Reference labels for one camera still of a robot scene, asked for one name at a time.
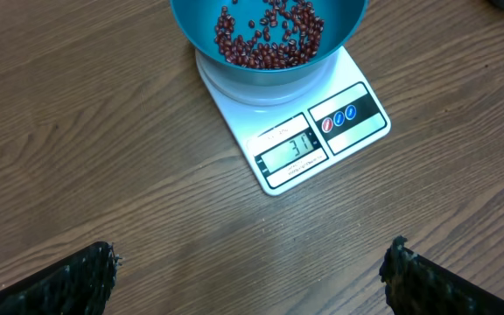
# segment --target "digital scale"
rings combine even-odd
[[[262,189],[277,196],[386,136],[390,119],[341,47],[292,83],[235,82],[196,51],[199,75]]]

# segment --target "digital number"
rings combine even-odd
[[[295,140],[291,140],[289,141],[289,143],[293,144],[292,150],[295,150],[297,152],[297,154],[295,154],[295,157],[298,157],[301,154],[301,152],[298,150],[297,143],[295,142]]]
[[[305,139],[306,139],[306,135],[305,135],[305,134],[303,134],[303,135],[301,136],[301,139],[303,139],[304,148],[308,150],[308,145],[306,145],[306,140],[305,140]]]

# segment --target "adzuki bean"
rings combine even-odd
[[[321,33],[324,31],[324,19],[316,17],[314,4],[305,0],[294,0],[295,5],[290,4],[287,10],[288,0],[263,0],[271,9],[265,11],[264,17],[260,18],[263,30],[255,30],[254,36],[245,40],[242,35],[235,35],[236,20],[228,14],[228,7],[222,6],[220,17],[214,27],[214,43],[219,47],[219,53],[225,57],[228,63],[254,69],[284,69],[296,67],[310,61],[318,54]],[[285,29],[282,43],[270,44],[270,27],[277,27],[277,15],[284,17],[281,26]],[[248,21],[248,27],[256,27],[254,20]],[[293,34],[299,33],[299,41],[292,38]],[[264,40],[268,44],[258,43]]]

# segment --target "wood grain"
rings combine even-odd
[[[107,314],[391,313],[405,235],[504,298],[504,12],[374,0],[346,48],[392,131],[271,198],[168,1],[0,0],[0,289],[105,240]]]

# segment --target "blue bowl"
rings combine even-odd
[[[304,65],[278,70],[259,70],[230,64],[219,54],[219,47],[214,43],[214,27],[217,25],[217,18],[221,15],[223,5],[228,7],[228,14],[236,20],[233,35],[251,39],[255,30],[262,30],[263,26],[259,20],[263,18],[265,10],[271,8],[269,4],[262,0],[239,0],[237,4],[233,4],[231,0],[171,0],[171,7],[186,37],[207,58],[218,62],[223,71],[227,71],[235,80],[243,83],[274,85],[297,80],[315,70],[320,60],[334,53],[354,34],[368,7],[368,0],[311,0],[311,2],[314,4],[316,15],[325,20],[318,54]],[[295,4],[293,0],[289,0],[287,11]],[[249,28],[250,20],[255,21],[254,29]],[[278,17],[278,26],[270,29],[272,41],[282,42],[283,21],[283,17]],[[293,34],[293,38],[298,41],[298,34]]]

